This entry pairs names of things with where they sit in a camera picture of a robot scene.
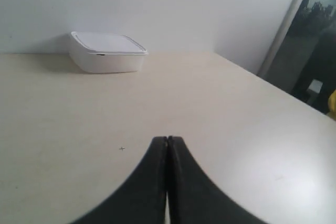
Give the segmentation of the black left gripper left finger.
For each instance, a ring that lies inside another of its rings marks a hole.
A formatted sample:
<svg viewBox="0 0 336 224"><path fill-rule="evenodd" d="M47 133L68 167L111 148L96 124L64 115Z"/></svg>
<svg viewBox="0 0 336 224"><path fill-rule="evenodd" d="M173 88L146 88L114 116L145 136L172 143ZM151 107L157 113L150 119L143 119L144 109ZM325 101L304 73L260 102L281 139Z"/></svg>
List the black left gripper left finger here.
<svg viewBox="0 0 336 224"><path fill-rule="evenodd" d="M106 200L74 223L164 223L167 137L153 138L132 174Z"/></svg>

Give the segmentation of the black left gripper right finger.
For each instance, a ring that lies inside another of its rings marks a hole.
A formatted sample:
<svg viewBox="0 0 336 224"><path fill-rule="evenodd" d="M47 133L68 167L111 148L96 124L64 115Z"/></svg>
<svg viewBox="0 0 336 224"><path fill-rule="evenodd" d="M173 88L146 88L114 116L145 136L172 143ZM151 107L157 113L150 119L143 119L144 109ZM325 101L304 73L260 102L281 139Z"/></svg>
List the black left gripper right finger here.
<svg viewBox="0 0 336 224"><path fill-rule="evenodd" d="M264 223L223 193L198 165L183 138L167 139L171 223Z"/></svg>

